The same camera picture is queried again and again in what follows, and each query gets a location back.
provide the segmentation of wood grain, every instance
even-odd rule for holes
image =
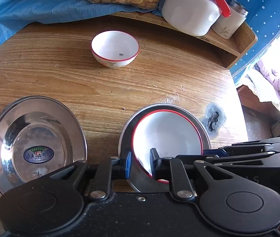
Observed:
[[[217,51],[218,54],[220,55],[221,57],[221,61],[222,61],[222,64],[225,68],[230,68],[231,67],[231,64],[234,62],[234,61],[238,61],[240,59],[240,57],[237,57],[225,50],[218,50]]]
[[[135,20],[141,20],[144,22],[156,24],[159,26],[167,27],[170,29],[174,29],[176,31],[176,28],[171,26],[170,24],[167,23],[166,20],[164,20],[163,17],[159,17],[156,15],[153,15],[152,13],[139,13],[139,12],[116,12],[112,14],[114,16],[118,17],[124,17],[124,18],[130,18],[130,19],[135,19]],[[204,36],[201,37],[195,37],[201,40],[204,40],[205,42],[211,43],[214,46],[217,46],[223,50],[226,50],[229,53],[232,53],[236,56],[239,56],[242,52],[242,50],[239,50],[236,42],[234,39],[224,39],[217,35],[212,29],[208,31],[208,33]]]
[[[235,40],[239,50],[241,51],[241,54],[231,62],[231,64],[227,67],[228,69],[230,69],[235,63],[237,63],[258,41],[258,37],[256,36],[256,34],[245,22],[232,35],[232,39]]]
[[[138,40],[140,52],[131,64],[110,69],[93,58],[91,40],[106,30],[123,30]],[[211,140],[213,148],[247,141],[231,74],[212,47],[172,29],[113,16],[33,23],[0,46],[0,112],[28,95],[61,101],[84,130],[90,163],[117,155],[126,121],[159,102],[179,105],[198,118],[214,102],[227,121]],[[125,190],[123,185],[118,189]]]

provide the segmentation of burn mark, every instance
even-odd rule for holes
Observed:
[[[214,113],[211,113],[211,117],[208,118],[208,130],[210,132],[214,131],[214,124],[216,125],[218,122],[218,118],[219,118],[219,112],[215,111]]]
[[[222,108],[210,102],[206,107],[204,117],[201,118],[201,122],[209,136],[215,138],[218,135],[220,127],[225,127],[226,115]]]

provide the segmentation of bowl logo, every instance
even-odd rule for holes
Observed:
[[[33,146],[24,152],[24,159],[32,164],[42,164],[51,160],[54,151],[46,146]]]

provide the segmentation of white container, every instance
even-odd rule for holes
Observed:
[[[125,32],[106,31],[91,41],[95,59],[110,68],[119,68],[132,62],[139,53],[137,40]]]
[[[164,19],[176,29],[191,35],[207,34],[221,10],[214,0],[165,0]]]
[[[224,39],[229,39],[248,15],[248,11],[236,0],[230,0],[228,5],[231,9],[231,16],[225,18],[221,15],[211,27],[213,31]]]

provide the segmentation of metal plate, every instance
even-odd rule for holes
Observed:
[[[121,155],[121,153],[123,152],[132,149],[132,135],[135,127],[146,114],[149,114],[156,110],[172,110],[188,118],[196,126],[200,134],[201,140],[203,142],[203,149],[205,150],[211,149],[210,138],[204,126],[189,111],[180,108],[176,105],[167,104],[167,103],[158,103],[140,109],[128,120],[120,135],[119,147],[118,147],[119,155]],[[153,180],[150,176],[148,176],[144,172],[144,170],[138,165],[134,156],[132,156],[132,167],[131,167],[130,177],[128,179],[128,182],[136,191],[141,191],[141,192],[169,191],[168,184]]]
[[[59,101],[24,97],[0,114],[0,196],[24,182],[86,159],[83,130]]]

